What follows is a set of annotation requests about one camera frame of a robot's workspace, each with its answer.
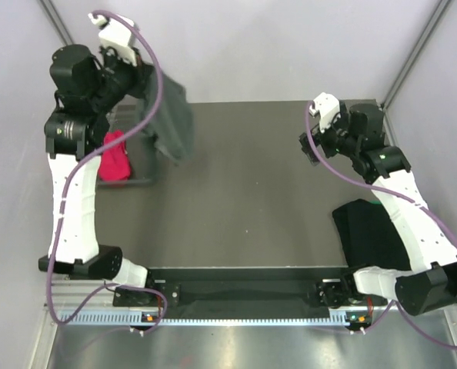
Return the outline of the grey t shirt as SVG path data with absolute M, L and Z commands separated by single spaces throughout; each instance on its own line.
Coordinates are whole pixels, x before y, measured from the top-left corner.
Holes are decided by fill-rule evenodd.
M 185 86 L 162 75 L 162 101 L 142 133 L 154 139 L 154 146 L 175 164 L 189 159 L 194 151 L 195 123 Z

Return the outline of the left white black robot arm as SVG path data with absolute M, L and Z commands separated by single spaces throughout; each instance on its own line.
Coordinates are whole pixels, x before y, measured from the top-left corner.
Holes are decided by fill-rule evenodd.
M 118 246 L 100 245 L 95 233 L 95 189 L 100 148 L 109 130 L 109 112 L 126 96 L 140 98 L 153 71 L 137 48 L 123 56 L 117 46 L 100 47 L 96 58 L 84 45 L 60 48 L 49 69 L 55 108 L 44 125 L 45 151 L 52 173 L 53 235 L 38 269 L 56 274 L 131 285 L 139 304 L 152 303 L 157 287 L 148 270 L 124 257 Z

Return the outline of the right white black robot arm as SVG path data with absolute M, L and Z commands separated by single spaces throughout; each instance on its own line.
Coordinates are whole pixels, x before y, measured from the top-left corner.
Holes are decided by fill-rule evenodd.
M 429 210 L 412 166 L 403 151 L 389 144 L 384 112 L 375 103 L 351 107 L 322 93 L 305 108 L 306 130 L 299 141 L 314 165 L 343 155 L 361 181 L 379 200 L 409 260 L 407 270 L 378 265 L 351 268 L 341 292 L 350 304 L 370 294 L 400 304 L 412 316 L 457 304 L 457 240 Z

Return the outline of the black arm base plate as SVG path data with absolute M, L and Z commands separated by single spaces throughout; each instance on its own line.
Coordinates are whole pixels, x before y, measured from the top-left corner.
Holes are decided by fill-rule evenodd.
M 355 297 L 341 267 L 153 268 L 147 287 L 168 300 L 168 317 L 314 317 L 367 311 L 385 299 Z

